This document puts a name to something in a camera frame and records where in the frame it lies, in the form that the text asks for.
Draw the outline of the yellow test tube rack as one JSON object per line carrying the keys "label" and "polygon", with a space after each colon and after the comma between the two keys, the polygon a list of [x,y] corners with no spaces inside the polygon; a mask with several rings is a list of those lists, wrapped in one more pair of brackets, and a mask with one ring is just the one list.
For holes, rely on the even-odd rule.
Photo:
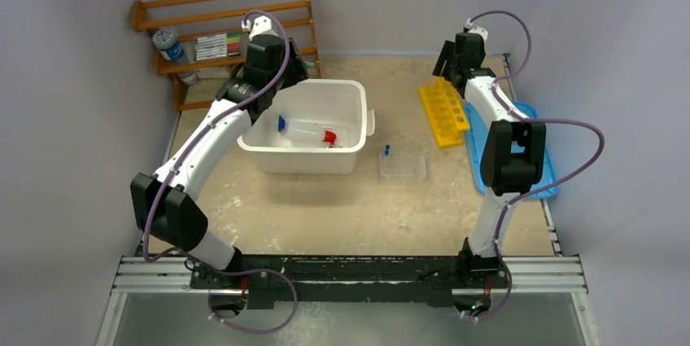
{"label": "yellow test tube rack", "polygon": [[447,149],[462,145],[470,123],[451,83],[434,77],[417,92],[437,147]]}

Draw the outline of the white plastic bin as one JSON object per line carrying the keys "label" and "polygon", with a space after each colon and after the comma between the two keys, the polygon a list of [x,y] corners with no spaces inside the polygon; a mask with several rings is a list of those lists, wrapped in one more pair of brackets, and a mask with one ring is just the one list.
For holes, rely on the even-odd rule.
{"label": "white plastic bin", "polygon": [[349,174],[374,129],[360,82],[312,79],[279,91],[238,145],[266,173]]}

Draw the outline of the red cap wash bottle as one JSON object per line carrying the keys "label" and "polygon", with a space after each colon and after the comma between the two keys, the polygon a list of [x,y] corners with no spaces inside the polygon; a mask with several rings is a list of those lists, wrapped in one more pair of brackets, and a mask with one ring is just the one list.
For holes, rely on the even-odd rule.
{"label": "red cap wash bottle", "polygon": [[282,134],[292,144],[300,147],[330,147],[337,141],[337,134],[325,127],[300,120],[289,120]]}

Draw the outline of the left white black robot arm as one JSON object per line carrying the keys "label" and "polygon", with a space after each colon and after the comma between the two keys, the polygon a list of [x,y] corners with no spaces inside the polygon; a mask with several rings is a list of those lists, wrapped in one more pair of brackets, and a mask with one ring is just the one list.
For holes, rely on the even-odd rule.
{"label": "left white black robot arm", "polygon": [[227,151],[268,110],[276,93],[308,79],[308,69],[293,38],[252,37],[247,57],[216,92],[206,117],[183,146],[151,175],[130,183],[136,223],[143,232],[142,254],[156,261],[151,238],[169,244],[211,268],[223,288],[242,280],[242,253],[216,236],[196,201],[211,172]]}

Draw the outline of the blue cap glass tube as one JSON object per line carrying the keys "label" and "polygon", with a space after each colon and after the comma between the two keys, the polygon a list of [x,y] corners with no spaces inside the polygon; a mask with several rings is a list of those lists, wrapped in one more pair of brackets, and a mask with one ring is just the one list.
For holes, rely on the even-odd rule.
{"label": "blue cap glass tube", "polygon": [[279,133],[282,133],[286,128],[286,120],[284,119],[283,116],[278,116],[278,121],[277,121],[277,130]]}

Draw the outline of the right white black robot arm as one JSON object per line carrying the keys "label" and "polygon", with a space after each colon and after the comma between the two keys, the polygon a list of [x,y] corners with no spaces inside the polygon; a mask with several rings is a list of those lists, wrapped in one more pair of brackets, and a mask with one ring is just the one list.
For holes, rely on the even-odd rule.
{"label": "right white black robot arm", "polygon": [[433,75],[449,81],[487,128],[479,171],[486,191],[477,223],[459,254],[456,274],[469,287],[502,271],[501,248],[515,203],[542,177],[546,127],[532,124],[483,67],[486,32],[466,26],[443,44]]}

